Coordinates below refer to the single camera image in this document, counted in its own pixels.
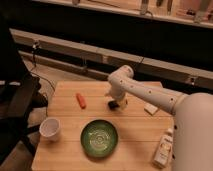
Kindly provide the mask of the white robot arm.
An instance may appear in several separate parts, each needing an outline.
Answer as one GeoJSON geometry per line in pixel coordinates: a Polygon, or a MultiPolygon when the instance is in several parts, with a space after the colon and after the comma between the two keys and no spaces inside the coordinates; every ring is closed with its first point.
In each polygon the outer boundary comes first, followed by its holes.
{"type": "Polygon", "coordinates": [[[109,95],[122,101],[130,93],[173,116],[172,171],[213,171],[213,95],[146,85],[133,76],[129,65],[112,72],[109,95]]]}

